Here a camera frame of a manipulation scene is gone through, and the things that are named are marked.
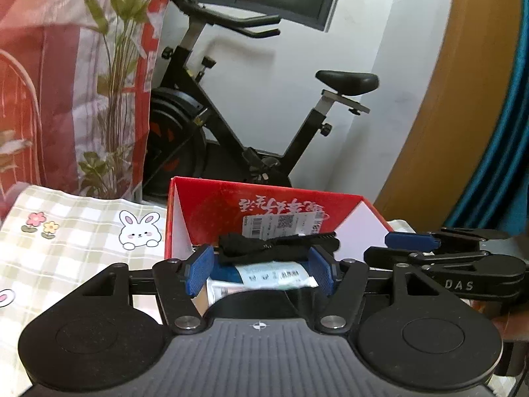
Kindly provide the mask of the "blue white package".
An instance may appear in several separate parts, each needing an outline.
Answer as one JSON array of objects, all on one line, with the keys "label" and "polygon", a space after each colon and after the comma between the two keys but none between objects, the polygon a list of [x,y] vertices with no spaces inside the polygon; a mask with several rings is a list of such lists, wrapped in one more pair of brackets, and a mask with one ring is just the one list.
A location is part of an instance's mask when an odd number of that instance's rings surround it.
[{"label": "blue white package", "polygon": [[290,290],[316,288],[316,279],[306,266],[296,262],[269,262],[248,265],[221,265],[214,260],[206,283],[193,299],[200,314],[204,314],[224,297],[257,289]]}]

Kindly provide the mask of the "black eye mask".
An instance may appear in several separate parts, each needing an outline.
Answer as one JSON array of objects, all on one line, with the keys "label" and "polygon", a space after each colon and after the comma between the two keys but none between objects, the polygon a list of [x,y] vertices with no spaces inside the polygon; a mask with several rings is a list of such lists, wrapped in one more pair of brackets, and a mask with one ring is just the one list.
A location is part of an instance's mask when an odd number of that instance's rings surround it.
[{"label": "black eye mask", "polygon": [[268,240],[250,239],[229,233],[219,237],[218,261],[220,265],[305,262],[310,249],[316,245],[332,254],[340,247],[340,241],[334,232]]}]

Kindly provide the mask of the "red strawberry cardboard box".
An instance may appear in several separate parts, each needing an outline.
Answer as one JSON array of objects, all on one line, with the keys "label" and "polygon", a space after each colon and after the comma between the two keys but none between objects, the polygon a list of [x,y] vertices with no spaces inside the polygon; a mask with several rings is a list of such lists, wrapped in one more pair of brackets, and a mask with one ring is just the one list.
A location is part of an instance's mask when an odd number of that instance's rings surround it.
[{"label": "red strawberry cardboard box", "polygon": [[363,196],[193,177],[170,181],[165,256],[186,260],[195,246],[234,233],[250,239],[335,233],[335,259],[382,246],[389,224]]}]

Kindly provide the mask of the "teal curtain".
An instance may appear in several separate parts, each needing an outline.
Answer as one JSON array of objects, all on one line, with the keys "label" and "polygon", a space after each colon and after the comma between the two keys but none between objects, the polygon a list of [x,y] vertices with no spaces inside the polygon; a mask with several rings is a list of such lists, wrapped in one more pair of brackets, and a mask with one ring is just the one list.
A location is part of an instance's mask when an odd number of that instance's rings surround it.
[{"label": "teal curtain", "polygon": [[528,224],[528,0],[506,99],[481,161],[445,221],[447,227],[502,230]]}]

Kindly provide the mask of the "checkered bunny tablecloth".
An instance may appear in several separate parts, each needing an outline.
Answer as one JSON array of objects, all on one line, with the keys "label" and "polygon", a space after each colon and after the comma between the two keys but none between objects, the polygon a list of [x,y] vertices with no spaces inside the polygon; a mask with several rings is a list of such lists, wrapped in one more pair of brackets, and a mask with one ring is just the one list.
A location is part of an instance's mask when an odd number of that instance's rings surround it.
[{"label": "checkered bunny tablecloth", "polygon": [[1,393],[30,382],[17,354],[24,326],[112,263],[148,269],[187,258],[194,245],[254,231],[273,214],[303,214],[312,229],[335,232],[339,258],[362,257],[402,224],[364,197],[295,188],[177,178],[164,207],[72,196],[29,186],[12,198],[1,225]]}]

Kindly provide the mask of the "wooden door panel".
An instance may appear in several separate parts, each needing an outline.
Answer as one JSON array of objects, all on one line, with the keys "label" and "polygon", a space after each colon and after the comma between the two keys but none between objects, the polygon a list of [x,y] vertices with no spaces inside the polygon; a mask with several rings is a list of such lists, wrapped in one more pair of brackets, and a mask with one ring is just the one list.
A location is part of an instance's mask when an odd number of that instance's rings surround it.
[{"label": "wooden door panel", "polygon": [[428,90],[375,201],[384,218],[443,225],[500,117],[521,20],[522,0],[452,0]]}]

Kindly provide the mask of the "black exercise bike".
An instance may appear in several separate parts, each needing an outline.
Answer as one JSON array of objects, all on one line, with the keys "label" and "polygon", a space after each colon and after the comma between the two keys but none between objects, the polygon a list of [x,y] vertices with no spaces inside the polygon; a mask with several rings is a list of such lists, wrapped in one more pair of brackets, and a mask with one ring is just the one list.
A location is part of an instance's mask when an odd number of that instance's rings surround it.
[{"label": "black exercise bike", "polygon": [[142,189],[165,197],[172,177],[322,190],[339,155],[340,124],[368,113],[360,103],[378,76],[284,69],[274,63],[278,15],[228,15],[197,0],[170,0],[188,20],[164,48],[151,92]]}]

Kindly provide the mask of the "red patterned curtain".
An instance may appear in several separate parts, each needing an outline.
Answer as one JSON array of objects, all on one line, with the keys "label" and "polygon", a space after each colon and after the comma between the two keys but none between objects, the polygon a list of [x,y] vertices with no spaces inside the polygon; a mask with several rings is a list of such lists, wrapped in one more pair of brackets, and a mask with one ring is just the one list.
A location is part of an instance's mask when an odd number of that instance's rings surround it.
[{"label": "red patterned curtain", "polygon": [[1,207],[26,185],[141,189],[169,0],[1,0]]}]

